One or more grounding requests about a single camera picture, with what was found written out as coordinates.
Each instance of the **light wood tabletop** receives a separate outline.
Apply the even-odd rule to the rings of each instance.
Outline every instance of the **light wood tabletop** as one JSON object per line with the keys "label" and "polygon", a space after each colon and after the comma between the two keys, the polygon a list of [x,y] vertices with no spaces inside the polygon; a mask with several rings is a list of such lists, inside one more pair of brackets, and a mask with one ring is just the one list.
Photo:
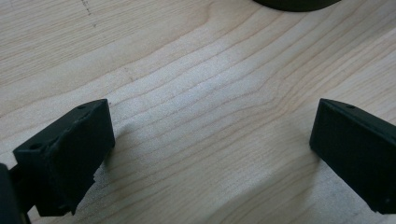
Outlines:
{"label": "light wood tabletop", "polygon": [[320,98],[396,124],[396,1],[1,0],[0,162],[107,98],[116,147],[34,223],[396,223],[313,153]]}

